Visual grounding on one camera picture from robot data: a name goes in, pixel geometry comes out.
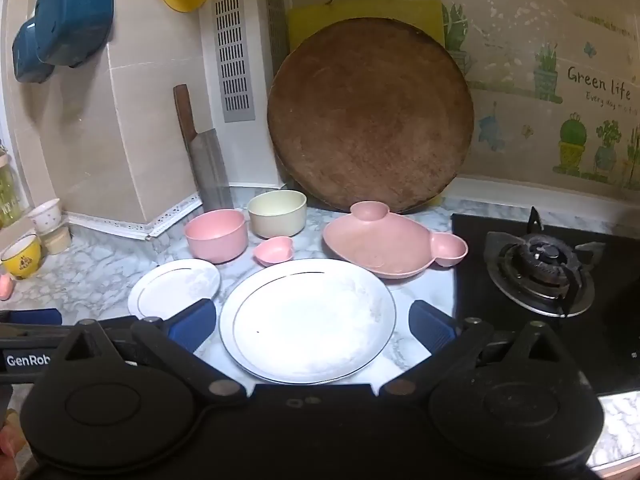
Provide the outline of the person's left hand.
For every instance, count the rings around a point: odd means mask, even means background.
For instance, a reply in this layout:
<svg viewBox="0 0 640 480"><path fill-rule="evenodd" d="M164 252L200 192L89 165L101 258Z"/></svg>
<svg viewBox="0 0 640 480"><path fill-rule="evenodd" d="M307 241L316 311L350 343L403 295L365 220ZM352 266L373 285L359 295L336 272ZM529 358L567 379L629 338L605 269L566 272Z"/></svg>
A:
<svg viewBox="0 0 640 480"><path fill-rule="evenodd" d="M25 438L16 411L9 411L1 423L1 465L13 464L15 457L25 446Z"/></svg>

